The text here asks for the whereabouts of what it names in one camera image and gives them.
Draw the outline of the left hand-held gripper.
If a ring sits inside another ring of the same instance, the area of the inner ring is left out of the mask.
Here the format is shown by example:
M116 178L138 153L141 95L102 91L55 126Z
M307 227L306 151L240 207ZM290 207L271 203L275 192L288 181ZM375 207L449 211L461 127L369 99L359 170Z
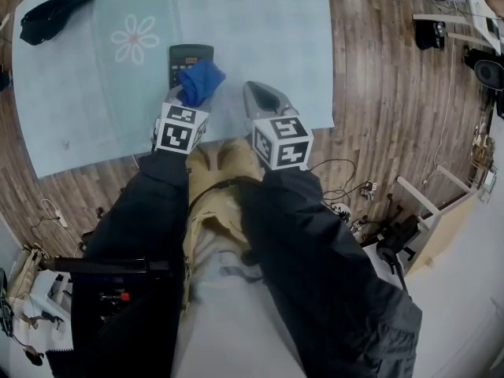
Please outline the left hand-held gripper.
M212 98L206 98L198 107L185 106L177 98L182 91L181 85L170 89L162 103L154 124L154 150L189 154L206 132Z

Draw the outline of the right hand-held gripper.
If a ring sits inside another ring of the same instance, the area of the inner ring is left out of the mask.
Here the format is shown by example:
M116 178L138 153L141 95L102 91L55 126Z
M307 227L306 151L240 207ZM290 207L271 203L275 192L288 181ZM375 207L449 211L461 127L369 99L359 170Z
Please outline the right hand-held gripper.
M267 84L247 81L243 100L251 146L264 165L271 170L306 169L313 133L290 99Z

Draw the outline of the blue cloth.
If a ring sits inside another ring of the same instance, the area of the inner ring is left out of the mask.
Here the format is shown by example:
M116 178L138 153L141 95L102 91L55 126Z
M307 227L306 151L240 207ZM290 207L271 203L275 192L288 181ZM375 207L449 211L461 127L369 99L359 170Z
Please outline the blue cloth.
M225 79L226 75L212 61L198 61L191 69L179 73L178 80L182 90L177 94L177 98L183 106L199 107L207 98L213 96Z

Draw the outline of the black calculator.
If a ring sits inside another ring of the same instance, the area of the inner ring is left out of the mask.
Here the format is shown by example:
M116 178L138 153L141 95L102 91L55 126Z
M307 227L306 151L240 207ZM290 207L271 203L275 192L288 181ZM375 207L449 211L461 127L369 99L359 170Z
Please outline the black calculator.
M203 44L178 44L170 46L169 53L169 88L177 87L179 73L191 69L201 60L213 61L214 48Z

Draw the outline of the person's left forearm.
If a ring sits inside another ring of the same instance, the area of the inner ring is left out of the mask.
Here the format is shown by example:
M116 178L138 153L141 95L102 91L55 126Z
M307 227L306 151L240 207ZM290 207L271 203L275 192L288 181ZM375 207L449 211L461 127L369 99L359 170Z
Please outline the person's left forearm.
M188 215L186 154L166 150L139 159L139 171L98 222L86 259L147 258L183 264Z

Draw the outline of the small marker gadget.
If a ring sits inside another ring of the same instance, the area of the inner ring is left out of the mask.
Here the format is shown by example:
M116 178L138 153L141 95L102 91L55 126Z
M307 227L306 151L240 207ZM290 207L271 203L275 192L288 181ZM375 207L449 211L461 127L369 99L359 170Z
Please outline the small marker gadget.
M377 190L377 183L371 180L367 180L360 186L359 194L367 201L372 202L374 200L376 190Z

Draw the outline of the light blue flowered tablecloth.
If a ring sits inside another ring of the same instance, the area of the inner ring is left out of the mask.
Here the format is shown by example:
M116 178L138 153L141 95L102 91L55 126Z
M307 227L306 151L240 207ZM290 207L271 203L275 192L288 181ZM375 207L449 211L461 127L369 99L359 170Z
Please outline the light blue flowered tablecloth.
M226 75L204 140L244 134L249 80L282 91L311 128L333 126L328 0L94 0L32 46L20 22L46 1L19 4L12 39L17 114L39 178L147 152L179 43L212 46Z

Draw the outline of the white power strip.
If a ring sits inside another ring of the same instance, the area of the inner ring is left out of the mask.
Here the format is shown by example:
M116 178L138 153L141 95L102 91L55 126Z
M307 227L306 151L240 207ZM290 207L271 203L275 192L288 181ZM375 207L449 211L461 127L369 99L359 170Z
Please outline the white power strip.
M45 221L53 221L61 228L68 228L69 223L63 212L48 198L42 198L40 205L45 213Z

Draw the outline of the black chair base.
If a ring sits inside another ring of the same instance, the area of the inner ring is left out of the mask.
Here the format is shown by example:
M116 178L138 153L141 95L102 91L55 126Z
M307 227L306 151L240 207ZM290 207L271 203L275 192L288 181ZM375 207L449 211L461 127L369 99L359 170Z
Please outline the black chair base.
M414 215L410 216L402 223L393 224L391 229L385 233L384 238L376 244L376 254L380 260L390 267L391 274L397 275L405 292L408 292L408 290L398 254L404 251L407 254L407 261L414 259L417 252L409 247L409 243L420 232L417 225L417 217Z

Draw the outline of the black device with red button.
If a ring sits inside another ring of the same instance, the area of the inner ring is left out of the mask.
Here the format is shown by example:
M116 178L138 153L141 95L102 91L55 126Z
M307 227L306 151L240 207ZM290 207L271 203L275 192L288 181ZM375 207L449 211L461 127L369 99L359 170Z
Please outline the black device with red button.
M101 302L109 303L111 306L119 306L122 303L130 302L130 294L126 291L107 291L99 294Z

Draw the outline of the black pouch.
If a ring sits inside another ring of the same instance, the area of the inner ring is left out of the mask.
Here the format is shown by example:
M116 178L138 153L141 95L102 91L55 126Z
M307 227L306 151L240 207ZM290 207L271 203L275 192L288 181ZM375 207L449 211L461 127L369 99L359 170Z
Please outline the black pouch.
M94 0L47 0L28 11L20 20L20 39L38 46L57 36L70 17Z

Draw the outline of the black bag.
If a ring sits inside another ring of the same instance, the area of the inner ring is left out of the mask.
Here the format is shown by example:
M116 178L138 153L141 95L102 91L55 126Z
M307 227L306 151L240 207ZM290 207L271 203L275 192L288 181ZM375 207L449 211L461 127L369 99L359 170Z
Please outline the black bag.
M413 21L415 43L420 50L444 50L446 24L435 20Z

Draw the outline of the person's white shirt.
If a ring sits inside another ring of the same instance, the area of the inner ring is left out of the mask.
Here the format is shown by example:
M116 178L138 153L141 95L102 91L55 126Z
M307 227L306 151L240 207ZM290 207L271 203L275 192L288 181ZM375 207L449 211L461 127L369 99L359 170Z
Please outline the person's white shirt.
M223 246L196 269L171 378L306 378L257 267Z

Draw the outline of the black mesh office chair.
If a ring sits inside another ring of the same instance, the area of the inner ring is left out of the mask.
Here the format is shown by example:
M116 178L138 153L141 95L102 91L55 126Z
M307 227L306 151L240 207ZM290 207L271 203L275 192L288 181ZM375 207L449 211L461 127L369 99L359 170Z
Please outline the black mesh office chair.
M464 63L474 71L478 81L487 88L504 91L504 57L478 49L468 49Z

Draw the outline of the person's black jacket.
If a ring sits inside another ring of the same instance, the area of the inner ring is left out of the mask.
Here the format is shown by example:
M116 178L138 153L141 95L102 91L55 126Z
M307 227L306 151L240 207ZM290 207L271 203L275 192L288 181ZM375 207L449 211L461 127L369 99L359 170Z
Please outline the person's black jacket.
M171 378L196 269L220 246L261 270L306 378L413 378L422 312L403 289L377 275L380 282L361 293L326 287L284 291L267 281L246 240L248 247L240 249L207 220L195 261L188 260L182 242L183 264L173 268L168 261L172 276L151 277L133 288L130 302L111 317L102 314L99 294L105 288L93 277L75 276L72 348L46 354L54 378Z

